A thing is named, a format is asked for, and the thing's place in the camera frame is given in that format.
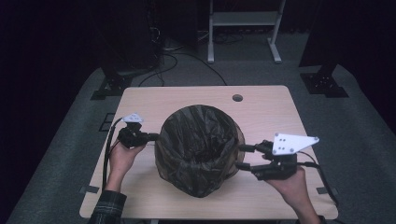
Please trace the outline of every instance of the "wooden tabletop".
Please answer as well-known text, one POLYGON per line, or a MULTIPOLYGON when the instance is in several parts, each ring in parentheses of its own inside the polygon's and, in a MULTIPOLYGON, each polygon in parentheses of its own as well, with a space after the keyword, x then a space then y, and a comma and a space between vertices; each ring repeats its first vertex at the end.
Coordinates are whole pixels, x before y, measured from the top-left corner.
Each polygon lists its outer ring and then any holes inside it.
MULTIPOLYGON (((120 100, 114 120, 137 113, 144 119, 142 132, 159 133, 164 121, 188 105, 211 105, 228 114, 241 128, 246 144, 263 139, 273 141, 275 133, 306 135, 289 90, 284 86, 147 87, 128 88, 120 100), (236 102, 233 97, 243 100, 236 102)), ((113 142, 125 123, 117 125, 113 142)), ((101 188, 105 146, 90 185, 101 188)), ((314 159, 312 147, 304 152, 314 159)), ((304 154, 298 161, 310 161, 304 154)), ((246 153, 244 162, 264 164, 259 152, 246 153)), ((308 192, 318 214, 334 219, 338 211, 328 194, 318 194, 323 183, 314 168, 305 168, 308 192)), ((87 192, 80 208, 90 217, 98 193, 87 192)), ((239 171, 224 181, 220 189, 204 198, 194 198, 161 179, 154 158, 154 144, 148 143, 137 156, 122 183, 128 196, 123 217, 147 219, 295 219, 293 210, 279 193, 250 172, 239 171)))

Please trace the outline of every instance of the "hand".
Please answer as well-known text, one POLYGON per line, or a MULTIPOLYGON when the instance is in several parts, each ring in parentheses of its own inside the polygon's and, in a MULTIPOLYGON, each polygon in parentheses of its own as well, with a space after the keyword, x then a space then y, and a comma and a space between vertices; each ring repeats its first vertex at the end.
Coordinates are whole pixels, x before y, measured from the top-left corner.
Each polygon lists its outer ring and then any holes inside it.
POLYGON ((302 224, 320 223, 314 206, 308 196, 305 170, 298 166, 296 174, 285 180, 266 180, 283 197, 285 202, 295 211, 302 224))
POLYGON ((123 178, 134 164, 134 158, 145 146, 127 148, 121 142, 116 141, 110 151, 110 174, 106 190, 120 192, 123 178))

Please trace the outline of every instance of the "plastic bag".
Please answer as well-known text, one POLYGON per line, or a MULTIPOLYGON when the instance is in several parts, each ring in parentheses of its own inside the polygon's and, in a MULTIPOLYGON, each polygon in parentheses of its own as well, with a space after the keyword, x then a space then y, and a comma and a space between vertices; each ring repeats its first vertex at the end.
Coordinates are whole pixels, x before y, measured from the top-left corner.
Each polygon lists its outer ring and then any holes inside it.
POLYGON ((203 198, 238 171, 245 138, 233 119, 209 105, 179 109, 163 124, 155 144, 160 177, 187 194, 203 198))

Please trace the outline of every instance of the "plaid shirt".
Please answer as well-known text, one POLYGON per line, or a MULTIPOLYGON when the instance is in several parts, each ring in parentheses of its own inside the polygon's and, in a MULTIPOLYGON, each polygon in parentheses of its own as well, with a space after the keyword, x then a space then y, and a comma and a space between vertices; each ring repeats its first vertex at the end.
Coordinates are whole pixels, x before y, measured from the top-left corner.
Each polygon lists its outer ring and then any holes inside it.
POLYGON ((116 191, 104 190, 93 210, 89 224, 120 224, 126 196, 116 191))

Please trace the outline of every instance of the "gray carpet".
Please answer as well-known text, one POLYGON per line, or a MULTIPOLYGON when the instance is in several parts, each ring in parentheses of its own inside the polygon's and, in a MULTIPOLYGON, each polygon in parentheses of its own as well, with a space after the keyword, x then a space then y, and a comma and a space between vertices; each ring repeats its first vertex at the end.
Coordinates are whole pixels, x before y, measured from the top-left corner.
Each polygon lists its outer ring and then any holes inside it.
MULTIPOLYGON (((320 137, 314 150, 330 185, 338 191, 338 219, 345 223, 394 223, 396 137, 342 66, 337 66, 333 77, 349 98, 308 93, 299 75, 318 68, 298 68, 306 39, 307 34, 280 34, 276 45, 283 63, 274 64, 265 38, 245 35, 234 44, 215 45, 215 63, 210 66, 230 86, 287 86, 306 132, 320 137)), ((177 47, 177 43, 168 43, 167 47, 177 47)), ((201 61, 176 54, 189 53, 206 61, 206 51, 206 44, 201 44, 196 51, 184 48, 168 52, 177 59, 177 65, 162 73, 164 86, 224 85, 201 61)), ((171 56, 164 55, 163 60, 162 71, 175 63, 171 56)), ((151 74, 135 78, 132 86, 161 86, 157 76, 141 83, 151 74)), ((90 100, 103 79, 98 68, 81 88, 8 223, 87 222, 79 216, 84 196, 79 190, 89 185, 106 139, 106 133, 98 131, 100 125, 106 113, 116 112, 120 101, 119 96, 90 100)))

